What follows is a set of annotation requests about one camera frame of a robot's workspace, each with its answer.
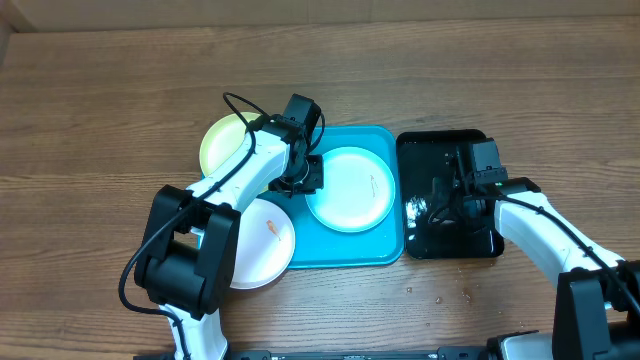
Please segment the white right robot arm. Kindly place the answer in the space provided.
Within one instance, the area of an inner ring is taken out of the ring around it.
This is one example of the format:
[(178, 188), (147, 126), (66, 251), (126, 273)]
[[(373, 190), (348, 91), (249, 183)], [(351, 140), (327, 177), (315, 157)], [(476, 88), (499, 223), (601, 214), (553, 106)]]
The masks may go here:
[(434, 183), (428, 222), (479, 225), (511, 241), (556, 290), (553, 329), (488, 340), (482, 359), (636, 359), (639, 264), (578, 230), (526, 177), (509, 178), (499, 160), (467, 169), (448, 154), (450, 180)]

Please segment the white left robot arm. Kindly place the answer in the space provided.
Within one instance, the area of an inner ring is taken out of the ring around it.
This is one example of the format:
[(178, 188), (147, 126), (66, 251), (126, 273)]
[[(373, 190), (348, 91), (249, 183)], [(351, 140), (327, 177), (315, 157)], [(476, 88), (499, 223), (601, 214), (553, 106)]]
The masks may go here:
[(272, 125), (250, 130), (208, 176), (156, 193), (141, 246), (121, 277), (146, 291), (149, 313), (169, 320), (173, 358), (227, 357), (220, 307), (236, 268), (241, 220), (265, 187), (318, 187), (311, 136)]

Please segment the pink white plate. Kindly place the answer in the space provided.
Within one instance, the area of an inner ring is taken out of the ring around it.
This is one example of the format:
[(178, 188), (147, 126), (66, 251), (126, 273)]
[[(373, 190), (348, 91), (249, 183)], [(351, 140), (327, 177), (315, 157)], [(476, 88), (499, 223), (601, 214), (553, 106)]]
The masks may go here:
[(251, 290), (276, 280), (292, 260), (295, 243), (289, 216), (276, 204), (255, 199), (241, 217), (231, 287)]

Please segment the light blue plate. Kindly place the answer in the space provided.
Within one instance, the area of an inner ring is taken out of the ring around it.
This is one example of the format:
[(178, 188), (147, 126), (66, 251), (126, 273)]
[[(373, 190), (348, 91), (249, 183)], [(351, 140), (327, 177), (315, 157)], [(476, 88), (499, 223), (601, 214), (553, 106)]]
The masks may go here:
[(339, 147), (322, 155), (323, 187), (306, 197), (315, 218), (344, 233), (369, 230), (390, 213), (396, 187), (389, 166), (375, 153)]

